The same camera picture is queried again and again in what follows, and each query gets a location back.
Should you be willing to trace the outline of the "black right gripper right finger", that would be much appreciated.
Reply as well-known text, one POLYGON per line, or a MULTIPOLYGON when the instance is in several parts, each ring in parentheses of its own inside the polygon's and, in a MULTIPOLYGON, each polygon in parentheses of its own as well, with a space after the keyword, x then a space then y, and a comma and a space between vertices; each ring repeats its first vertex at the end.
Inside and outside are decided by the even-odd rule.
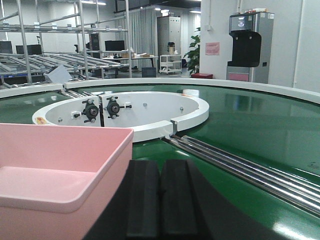
POLYGON ((187 163, 169 159, 160 178, 160 226, 164 238, 195 238, 198 226, 187 163))

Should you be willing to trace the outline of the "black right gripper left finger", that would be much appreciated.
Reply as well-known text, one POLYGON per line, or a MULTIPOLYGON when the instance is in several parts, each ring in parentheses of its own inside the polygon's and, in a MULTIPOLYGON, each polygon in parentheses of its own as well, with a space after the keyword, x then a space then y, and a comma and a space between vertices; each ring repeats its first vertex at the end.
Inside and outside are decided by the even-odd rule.
POLYGON ((127 238, 159 236, 159 170, 153 160, 131 160, 127 238))

